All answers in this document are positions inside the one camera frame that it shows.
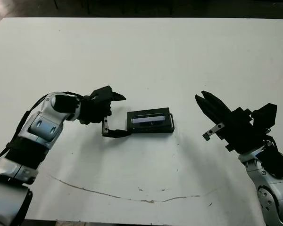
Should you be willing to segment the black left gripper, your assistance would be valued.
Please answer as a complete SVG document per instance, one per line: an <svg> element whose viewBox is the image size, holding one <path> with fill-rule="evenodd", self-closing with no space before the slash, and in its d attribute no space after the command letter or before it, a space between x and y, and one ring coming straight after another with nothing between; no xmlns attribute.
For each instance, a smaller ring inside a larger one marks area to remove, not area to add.
<svg viewBox="0 0 283 226"><path fill-rule="evenodd" d="M111 101L125 101L123 95L112 93L91 93L81 99L81 109L79 114L79 122L83 125L90 123L101 123L105 117L112 114ZM127 130L108 130L107 137L122 138L130 136L132 133Z"/></svg>

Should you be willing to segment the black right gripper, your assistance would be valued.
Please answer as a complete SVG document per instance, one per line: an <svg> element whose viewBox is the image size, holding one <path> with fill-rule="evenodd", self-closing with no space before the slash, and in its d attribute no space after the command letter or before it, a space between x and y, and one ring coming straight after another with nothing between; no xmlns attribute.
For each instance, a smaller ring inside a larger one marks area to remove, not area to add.
<svg viewBox="0 0 283 226"><path fill-rule="evenodd" d="M215 126L203 134L206 141L216 134L228 145L230 152L246 153L263 146L268 131L268 108L261 107L250 111L237 108L231 111L222 100L207 91L201 92L203 97L195 95L201 111L215 123Z"/></svg>

